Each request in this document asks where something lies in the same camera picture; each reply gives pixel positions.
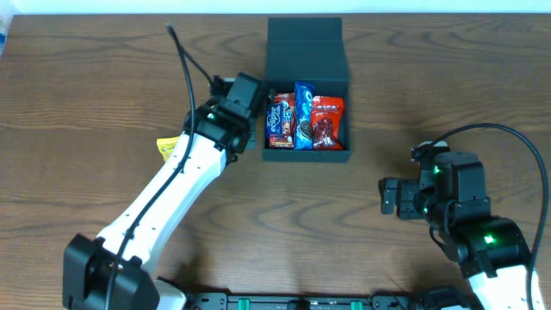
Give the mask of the blue Oreo cookie pack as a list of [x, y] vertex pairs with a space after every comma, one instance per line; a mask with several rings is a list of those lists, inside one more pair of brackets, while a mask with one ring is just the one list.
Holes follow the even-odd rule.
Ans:
[[313, 149], [311, 113], [314, 90], [315, 88], [306, 82], [297, 81], [294, 84], [296, 114], [294, 149], [296, 151], [311, 151]]

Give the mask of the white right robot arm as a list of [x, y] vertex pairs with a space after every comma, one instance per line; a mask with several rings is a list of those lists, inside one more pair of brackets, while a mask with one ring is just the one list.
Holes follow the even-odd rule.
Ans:
[[477, 155], [453, 152], [445, 142], [424, 142], [418, 151], [418, 178], [379, 181], [381, 212], [400, 220], [425, 220], [430, 237], [459, 265], [475, 298], [427, 293], [416, 306], [543, 309], [538, 275], [529, 270], [529, 247], [513, 220], [492, 214], [485, 170]]

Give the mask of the black gift box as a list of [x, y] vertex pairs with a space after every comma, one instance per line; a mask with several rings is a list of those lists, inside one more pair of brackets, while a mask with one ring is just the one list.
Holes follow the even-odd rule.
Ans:
[[338, 130], [342, 151], [294, 151], [268, 147], [266, 162], [346, 163], [352, 153], [350, 137], [350, 73], [339, 17], [270, 17], [264, 80], [277, 93], [294, 91], [303, 81], [315, 87], [318, 96], [344, 100], [345, 110]]

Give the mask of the red snack pouch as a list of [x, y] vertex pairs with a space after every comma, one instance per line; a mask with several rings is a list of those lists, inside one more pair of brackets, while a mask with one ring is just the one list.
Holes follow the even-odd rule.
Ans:
[[311, 113], [313, 149], [342, 151], [338, 140], [340, 122], [344, 113], [344, 100], [334, 96], [315, 96]]

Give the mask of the yellow orange snack packet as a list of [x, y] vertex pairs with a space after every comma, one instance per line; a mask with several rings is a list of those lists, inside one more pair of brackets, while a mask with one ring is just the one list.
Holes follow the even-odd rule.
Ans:
[[177, 146], [179, 137], [160, 138], [156, 140], [157, 148], [163, 157], [164, 162], [167, 162]]

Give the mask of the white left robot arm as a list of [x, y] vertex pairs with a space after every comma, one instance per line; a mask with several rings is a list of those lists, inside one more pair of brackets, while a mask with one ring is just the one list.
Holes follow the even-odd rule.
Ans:
[[62, 304], [67, 309], [182, 309], [186, 294], [153, 279], [170, 236], [201, 192], [247, 147], [272, 92], [239, 73], [217, 78], [212, 97], [184, 119], [176, 147], [134, 202], [95, 239], [65, 248]]

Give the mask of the blue Eclipse mints tin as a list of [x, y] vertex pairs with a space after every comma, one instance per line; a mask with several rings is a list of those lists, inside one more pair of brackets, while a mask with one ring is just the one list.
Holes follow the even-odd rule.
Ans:
[[266, 112], [266, 137], [281, 137], [283, 135], [283, 105], [281, 103], [271, 103]]

